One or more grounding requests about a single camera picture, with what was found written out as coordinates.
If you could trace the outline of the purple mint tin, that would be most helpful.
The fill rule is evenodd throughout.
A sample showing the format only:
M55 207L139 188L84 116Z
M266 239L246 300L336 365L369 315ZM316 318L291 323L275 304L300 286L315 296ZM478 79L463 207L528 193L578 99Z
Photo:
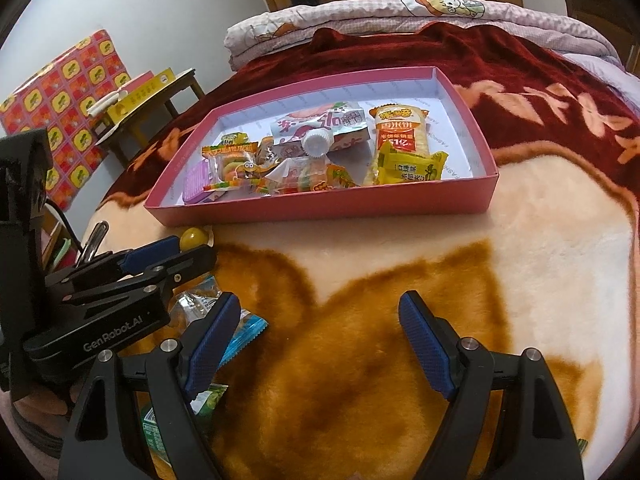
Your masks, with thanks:
M209 194L206 186L209 185L209 163L202 159L191 167L184 177L182 187L182 199L185 204L196 204Z

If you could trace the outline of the clear colourful candy packet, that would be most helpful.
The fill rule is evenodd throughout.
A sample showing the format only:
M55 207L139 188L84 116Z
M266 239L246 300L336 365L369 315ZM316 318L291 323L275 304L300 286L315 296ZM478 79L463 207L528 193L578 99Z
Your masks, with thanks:
M257 183L262 194L283 195L356 188L345 167L324 157L287 158Z

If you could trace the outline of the white pink jelly drink pouch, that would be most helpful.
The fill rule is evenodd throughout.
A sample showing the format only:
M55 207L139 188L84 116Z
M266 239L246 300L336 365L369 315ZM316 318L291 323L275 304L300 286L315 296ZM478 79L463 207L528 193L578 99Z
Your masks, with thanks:
M370 140L363 108L345 101L280 116L270 130L271 149L280 158L318 158Z

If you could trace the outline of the yellow rice cracker packet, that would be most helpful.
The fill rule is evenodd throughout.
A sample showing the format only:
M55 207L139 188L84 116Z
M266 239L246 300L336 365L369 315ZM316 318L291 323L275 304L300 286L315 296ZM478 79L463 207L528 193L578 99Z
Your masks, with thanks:
M374 119L376 149L385 142L398 152L419 156L430 154L427 142L428 110L407 104L390 103L369 110Z

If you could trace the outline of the blue snack packet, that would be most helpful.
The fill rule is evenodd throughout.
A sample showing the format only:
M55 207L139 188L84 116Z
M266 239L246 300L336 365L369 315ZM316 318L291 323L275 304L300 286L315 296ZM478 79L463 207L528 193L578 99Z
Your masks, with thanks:
M242 308L234 295L225 295L213 275L206 275L178 292L169 309L169 325L183 335L193 323L203 321L210 311L215 313L213 322L206 328L204 339L190 359L198 372L206 366L216 372L268 327L266 320Z

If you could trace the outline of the yellow round candy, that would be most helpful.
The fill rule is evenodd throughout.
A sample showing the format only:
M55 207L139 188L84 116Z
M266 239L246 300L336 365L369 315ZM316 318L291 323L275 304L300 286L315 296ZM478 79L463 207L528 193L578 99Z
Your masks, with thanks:
M180 250L187 252L188 250L198 248L203 245L213 246L213 231L205 226L192 226L187 228L181 235L179 240Z

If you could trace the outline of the green snack packet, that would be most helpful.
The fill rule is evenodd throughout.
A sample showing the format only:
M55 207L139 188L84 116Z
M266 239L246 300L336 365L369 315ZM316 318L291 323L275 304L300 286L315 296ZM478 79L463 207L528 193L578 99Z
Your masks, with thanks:
M152 453L166 466L159 466L162 477L168 470L175 479L218 479L221 473L213 465L207 449L214 415L229 389L225 384L210 384L191 401L150 402L142 411L141 425Z

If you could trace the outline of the small wooden side table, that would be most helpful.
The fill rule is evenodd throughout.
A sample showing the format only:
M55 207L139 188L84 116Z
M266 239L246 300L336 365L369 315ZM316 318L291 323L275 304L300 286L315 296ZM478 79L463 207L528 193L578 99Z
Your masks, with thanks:
M194 68L178 73L176 79L168 86L157 92L151 99L142 103L121 122L112 125L112 128L100 137L96 145L102 150L112 153L120 163L120 166L127 168L131 158L122 149L122 140L133 138L140 150L144 150L149 144L149 139L142 132L142 125L158 110L166 110L171 118L178 116L178 112L171 102L173 96L183 90L190 89L198 101L204 99L205 93L195 75L196 70Z

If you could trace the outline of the yellow gift box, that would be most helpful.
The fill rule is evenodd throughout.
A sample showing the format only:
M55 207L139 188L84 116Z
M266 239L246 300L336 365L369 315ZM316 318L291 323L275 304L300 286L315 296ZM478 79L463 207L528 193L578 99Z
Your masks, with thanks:
M157 92L160 92L175 79L176 75L171 68L166 68L166 70L157 74L148 70L122 87L126 94L107 109L107 116L114 124L118 124L142 103L151 99L152 96L155 96Z

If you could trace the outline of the red yellow patterned board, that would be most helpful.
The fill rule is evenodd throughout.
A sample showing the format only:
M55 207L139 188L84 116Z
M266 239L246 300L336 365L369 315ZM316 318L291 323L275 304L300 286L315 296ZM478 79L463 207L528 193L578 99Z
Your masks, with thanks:
M1 103L6 134L46 129L53 167L48 196L66 210L101 165L89 107L130 81L112 38L100 29L44 66Z

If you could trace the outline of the red cream floral blanket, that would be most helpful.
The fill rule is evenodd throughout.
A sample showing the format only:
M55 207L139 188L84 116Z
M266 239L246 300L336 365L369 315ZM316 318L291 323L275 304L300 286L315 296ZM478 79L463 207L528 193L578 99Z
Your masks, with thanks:
M615 460L639 418L639 83L490 25L347 36L251 62L167 128L96 211L104 248L165 236L144 208L213 108L280 84L433 65L462 95L500 168L484 214L215 226L215 275L268 328L220 372L210 445L231 479L409 479L446 401L402 331L414 289L494 351L540 349L585 474Z

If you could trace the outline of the yellow small snack packet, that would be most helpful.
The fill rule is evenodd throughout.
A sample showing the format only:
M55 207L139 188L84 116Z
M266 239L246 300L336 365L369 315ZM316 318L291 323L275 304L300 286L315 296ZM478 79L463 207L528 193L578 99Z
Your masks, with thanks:
M388 185L439 181L448 154L436 152L422 156L418 153L398 151L390 141L385 141L376 152L364 185Z

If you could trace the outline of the pink checked folded quilt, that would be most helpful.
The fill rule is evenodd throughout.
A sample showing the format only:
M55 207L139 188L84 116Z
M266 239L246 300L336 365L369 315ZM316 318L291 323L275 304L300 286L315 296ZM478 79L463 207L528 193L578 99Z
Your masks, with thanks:
M462 28L492 25L561 55L604 84L634 112L639 78L623 68L610 40L566 15L485 0L341 0L290 6L240 21L227 29L224 47L235 72L255 58L306 44L327 27L345 35L412 34L443 22Z

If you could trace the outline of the dark wooden headboard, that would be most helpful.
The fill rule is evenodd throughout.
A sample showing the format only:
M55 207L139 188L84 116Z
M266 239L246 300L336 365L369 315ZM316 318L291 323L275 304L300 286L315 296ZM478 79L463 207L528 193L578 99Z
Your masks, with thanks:
M597 29L614 46L626 70L639 75L639 32L612 0L565 0L567 15Z

